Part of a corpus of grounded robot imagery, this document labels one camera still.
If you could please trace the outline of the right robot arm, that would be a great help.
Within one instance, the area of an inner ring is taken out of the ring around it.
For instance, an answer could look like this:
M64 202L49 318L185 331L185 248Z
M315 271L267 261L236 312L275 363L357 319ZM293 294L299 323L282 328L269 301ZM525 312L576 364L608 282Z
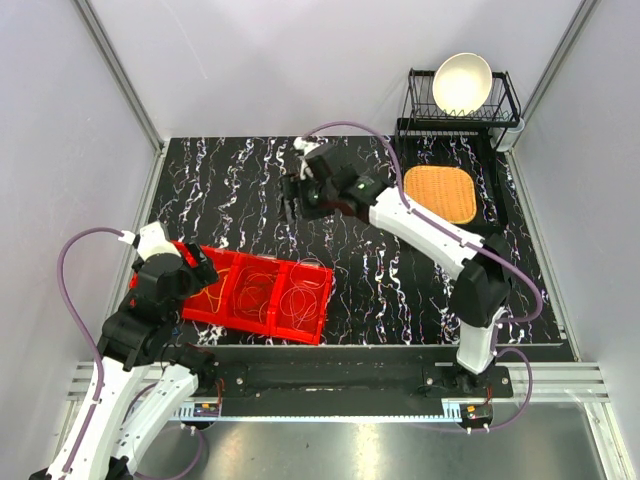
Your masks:
M333 144L296 138L299 165L279 180L282 220L308 221L341 213L407 243L439 265L453 282L449 308L460 321L454 367L433 388L476 396L489 388L498 320L506 311L512 276L502 266L505 242L462 230L380 177L358 173Z

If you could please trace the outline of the red divided plastic bin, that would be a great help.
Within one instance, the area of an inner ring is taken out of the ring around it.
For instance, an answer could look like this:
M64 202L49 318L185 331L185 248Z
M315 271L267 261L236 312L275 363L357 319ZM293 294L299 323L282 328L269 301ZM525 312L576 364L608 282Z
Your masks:
M204 246L219 281L190 297L186 320L308 345L320 343L333 270Z

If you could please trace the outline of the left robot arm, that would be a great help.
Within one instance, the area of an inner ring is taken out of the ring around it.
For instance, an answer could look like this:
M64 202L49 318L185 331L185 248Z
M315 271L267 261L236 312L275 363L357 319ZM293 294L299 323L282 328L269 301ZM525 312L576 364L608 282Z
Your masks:
M140 404L139 385L169 341L185 301L218 279L195 243L167 242L136 263L136 282L103 324L87 393L52 464L35 479L132 479L146 451L190 396L216 391L212 353L185 344L171 352Z

